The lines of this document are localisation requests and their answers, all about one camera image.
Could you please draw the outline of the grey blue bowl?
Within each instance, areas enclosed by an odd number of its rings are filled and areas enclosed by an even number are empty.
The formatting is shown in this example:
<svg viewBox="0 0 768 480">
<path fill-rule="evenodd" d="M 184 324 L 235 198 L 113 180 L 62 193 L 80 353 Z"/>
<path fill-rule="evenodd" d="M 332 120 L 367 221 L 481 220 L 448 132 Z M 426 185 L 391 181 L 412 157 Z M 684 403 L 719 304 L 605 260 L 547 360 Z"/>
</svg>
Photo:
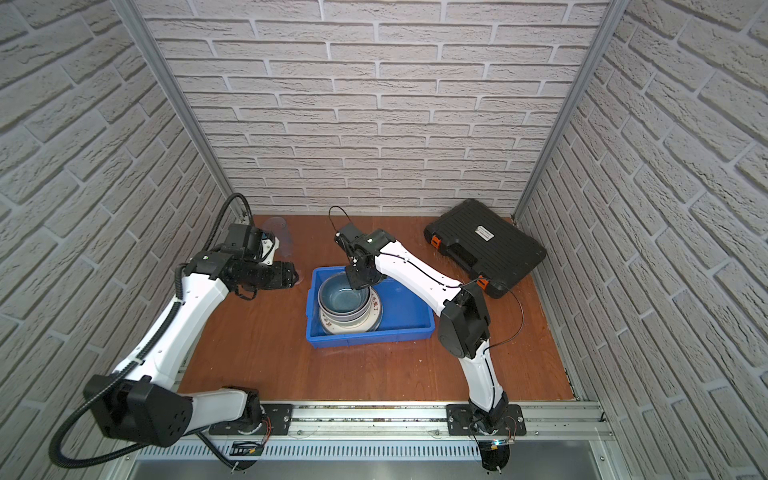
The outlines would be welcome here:
<svg viewBox="0 0 768 480">
<path fill-rule="evenodd" d="M 337 273 L 325 280 L 319 289 L 318 302 L 322 300 L 328 304 L 333 304 L 334 309 L 344 309 L 342 303 L 346 303 L 347 309 L 352 309 L 353 305 L 369 298 L 370 288 L 363 289 L 352 288 L 345 273 Z"/>
</svg>

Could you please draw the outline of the orange sunburst white plate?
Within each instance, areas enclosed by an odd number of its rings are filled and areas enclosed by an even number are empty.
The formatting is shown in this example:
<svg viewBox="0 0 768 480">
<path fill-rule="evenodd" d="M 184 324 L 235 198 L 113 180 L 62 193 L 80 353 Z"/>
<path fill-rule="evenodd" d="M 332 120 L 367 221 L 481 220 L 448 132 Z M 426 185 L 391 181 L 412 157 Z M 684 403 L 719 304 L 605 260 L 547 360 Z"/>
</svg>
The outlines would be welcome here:
<svg viewBox="0 0 768 480">
<path fill-rule="evenodd" d="M 341 314 L 320 305 L 319 318 L 323 330 L 330 335 L 372 332 L 378 329 L 383 307 L 378 294 L 372 291 L 366 303 L 358 310 Z"/>
</svg>

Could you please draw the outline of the lavender bowl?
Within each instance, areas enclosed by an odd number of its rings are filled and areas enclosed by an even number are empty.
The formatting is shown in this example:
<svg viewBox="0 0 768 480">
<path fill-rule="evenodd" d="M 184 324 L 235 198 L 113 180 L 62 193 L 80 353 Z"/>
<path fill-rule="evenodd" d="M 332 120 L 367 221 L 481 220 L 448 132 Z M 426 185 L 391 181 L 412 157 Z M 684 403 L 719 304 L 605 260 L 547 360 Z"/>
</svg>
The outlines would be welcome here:
<svg viewBox="0 0 768 480">
<path fill-rule="evenodd" d="M 342 303 L 344 309 L 334 309 L 333 304 L 319 301 L 320 318 L 323 322 L 330 324 L 353 325 L 363 321 L 371 308 L 372 300 L 367 298 L 365 301 L 357 302 L 352 309 L 347 309 L 346 303 Z"/>
</svg>

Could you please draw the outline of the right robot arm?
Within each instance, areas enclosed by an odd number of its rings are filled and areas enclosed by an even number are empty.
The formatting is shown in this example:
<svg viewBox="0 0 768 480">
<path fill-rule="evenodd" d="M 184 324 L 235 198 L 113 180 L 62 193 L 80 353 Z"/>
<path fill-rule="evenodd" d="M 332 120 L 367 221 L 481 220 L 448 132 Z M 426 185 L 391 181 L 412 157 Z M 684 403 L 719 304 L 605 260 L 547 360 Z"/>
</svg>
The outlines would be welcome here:
<svg viewBox="0 0 768 480">
<path fill-rule="evenodd" d="M 334 241 L 349 260 L 345 273 L 351 287 L 370 287 L 391 278 L 434 311 L 439 341 L 459 359 L 466 378 L 474 429 L 496 432 L 508 397 L 490 355 L 490 314 L 481 287 L 441 274 L 382 229 L 365 234 L 348 223 L 336 231 Z"/>
</svg>

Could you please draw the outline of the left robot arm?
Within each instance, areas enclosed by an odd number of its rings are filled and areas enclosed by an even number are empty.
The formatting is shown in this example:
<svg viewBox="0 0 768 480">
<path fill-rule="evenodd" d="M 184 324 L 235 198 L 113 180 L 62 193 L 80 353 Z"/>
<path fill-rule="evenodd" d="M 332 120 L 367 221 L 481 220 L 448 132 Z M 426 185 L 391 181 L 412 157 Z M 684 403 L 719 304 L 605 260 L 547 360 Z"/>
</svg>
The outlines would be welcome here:
<svg viewBox="0 0 768 480">
<path fill-rule="evenodd" d="M 224 242 L 177 269 L 172 300 L 137 347 L 110 375 L 86 384 L 84 396 L 106 437 L 167 447 L 216 424 L 230 423 L 241 433 L 260 429 L 264 413 L 255 390 L 182 395 L 173 386 L 209 317 L 229 294 L 251 300 L 260 290 L 294 286 L 294 265 L 274 258 L 279 247 L 273 233 L 233 224 Z"/>
</svg>

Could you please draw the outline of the blue plastic bin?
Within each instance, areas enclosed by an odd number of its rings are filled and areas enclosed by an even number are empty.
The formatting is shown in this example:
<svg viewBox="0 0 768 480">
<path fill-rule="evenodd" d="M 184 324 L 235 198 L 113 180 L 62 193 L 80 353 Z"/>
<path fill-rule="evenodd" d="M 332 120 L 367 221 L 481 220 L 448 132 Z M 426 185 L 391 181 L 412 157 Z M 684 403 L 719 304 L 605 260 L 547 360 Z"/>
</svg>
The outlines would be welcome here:
<svg viewBox="0 0 768 480">
<path fill-rule="evenodd" d="M 306 307 L 306 339 L 314 348 L 428 340 L 436 330 L 433 310 L 403 285 L 387 279 L 373 287 L 383 301 L 383 313 L 376 330 L 341 335 L 325 332 L 321 326 L 318 293 L 321 283 L 338 273 L 344 273 L 344 268 L 320 267 L 312 272 Z"/>
</svg>

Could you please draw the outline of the black tool case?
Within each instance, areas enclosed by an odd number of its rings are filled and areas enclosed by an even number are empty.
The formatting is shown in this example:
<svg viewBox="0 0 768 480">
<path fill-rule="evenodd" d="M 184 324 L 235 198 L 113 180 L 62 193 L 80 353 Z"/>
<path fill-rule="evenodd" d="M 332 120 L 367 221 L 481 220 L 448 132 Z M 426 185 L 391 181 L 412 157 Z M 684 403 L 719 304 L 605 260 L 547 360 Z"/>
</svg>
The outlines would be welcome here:
<svg viewBox="0 0 768 480">
<path fill-rule="evenodd" d="M 547 256 L 536 239 L 476 199 L 462 201 L 429 223 L 424 237 L 494 299 L 505 296 Z"/>
</svg>

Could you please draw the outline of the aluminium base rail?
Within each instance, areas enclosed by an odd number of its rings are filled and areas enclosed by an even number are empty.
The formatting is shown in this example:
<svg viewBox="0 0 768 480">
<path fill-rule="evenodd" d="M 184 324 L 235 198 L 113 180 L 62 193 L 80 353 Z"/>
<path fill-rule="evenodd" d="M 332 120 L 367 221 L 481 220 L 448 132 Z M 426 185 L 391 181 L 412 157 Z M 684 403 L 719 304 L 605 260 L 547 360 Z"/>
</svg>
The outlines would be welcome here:
<svg viewBox="0 0 768 480">
<path fill-rule="evenodd" d="M 218 426 L 208 437 L 231 461 L 477 460 L 525 442 L 614 439 L 596 402 L 511 405 L 495 433 L 471 425 L 464 404 L 306 401 L 264 404 L 271 425 L 245 435 Z"/>
</svg>

